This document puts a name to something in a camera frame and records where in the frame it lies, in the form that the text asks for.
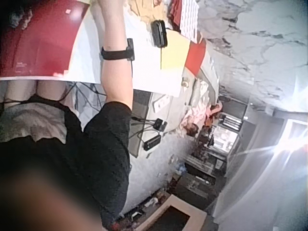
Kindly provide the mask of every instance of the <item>black wristband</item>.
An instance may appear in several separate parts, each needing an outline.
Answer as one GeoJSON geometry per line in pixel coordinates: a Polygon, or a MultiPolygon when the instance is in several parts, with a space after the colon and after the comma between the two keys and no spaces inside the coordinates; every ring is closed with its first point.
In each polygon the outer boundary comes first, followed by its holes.
{"type": "Polygon", "coordinates": [[[134,45],[133,40],[131,38],[127,39],[128,47],[124,51],[105,51],[102,47],[102,57],[105,60],[121,60],[127,59],[128,61],[135,60],[135,52],[134,52],[134,45]]]}

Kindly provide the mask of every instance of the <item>charger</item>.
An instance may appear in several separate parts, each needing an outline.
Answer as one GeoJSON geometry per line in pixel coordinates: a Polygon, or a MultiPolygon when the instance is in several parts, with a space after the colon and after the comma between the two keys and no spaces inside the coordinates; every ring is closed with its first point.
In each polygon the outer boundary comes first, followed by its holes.
{"type": "Polygon", "coordinates": [[[167,127],[167,122],[163,121],[162,119],[157,119],[153,125],[153,128],[159,132],[164,132],[167,127]]]}

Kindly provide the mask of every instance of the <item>marble wall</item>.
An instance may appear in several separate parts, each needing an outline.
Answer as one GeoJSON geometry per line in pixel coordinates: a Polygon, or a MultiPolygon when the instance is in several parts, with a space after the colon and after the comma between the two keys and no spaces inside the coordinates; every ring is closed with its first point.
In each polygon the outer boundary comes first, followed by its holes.
{"type": "Polygon", "coordinates": [[[255,110],[308,111],[307,2],[199,0],[220,93],[255,110]]]}

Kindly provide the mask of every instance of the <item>black t-shirt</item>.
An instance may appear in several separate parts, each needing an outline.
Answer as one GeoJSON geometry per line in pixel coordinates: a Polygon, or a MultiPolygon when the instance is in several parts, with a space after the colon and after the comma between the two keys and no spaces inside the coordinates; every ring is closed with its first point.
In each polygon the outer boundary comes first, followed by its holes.
{"type": "Polygon", "coordinates": [[[122,103],[106,103],[82,132],[67,107],[37,96],[26,103],[32,102],[64,110],[66,144],[57,138],[34,142],[30,136],[0,143],[0,179],[27,167],[46,169],[81,203],[99,211],[103,226],[110,227],[127,196],[131,110],[122,103]]]}

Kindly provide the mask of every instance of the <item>red cloth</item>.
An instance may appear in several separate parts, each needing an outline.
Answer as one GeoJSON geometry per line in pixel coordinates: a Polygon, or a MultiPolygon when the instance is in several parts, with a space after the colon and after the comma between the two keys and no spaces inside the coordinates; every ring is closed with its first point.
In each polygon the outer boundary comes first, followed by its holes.
{"type": "Polygon", "coordinates": [[[53,76],[68,70],[73,45],[89,5],[61,0],[33,7],[25,30],[25,16],[15,29],[1,36],[0,77],[53,76]]]}
{"type": "Polygon", "coordinates": [[[173,22],[174,29],[178,32],[180,32],[181,15],[182,0],[173,0],[168,17],[173,22]]]}
{"type": "Polygon", "coordinates": [[[205,39],[203,39],[199,44],[191,42],[189,45],[185,67],[189,69],[194,76],[197,76],[200,71],[202,61],[205,57],[205,50],[205,39]]]}

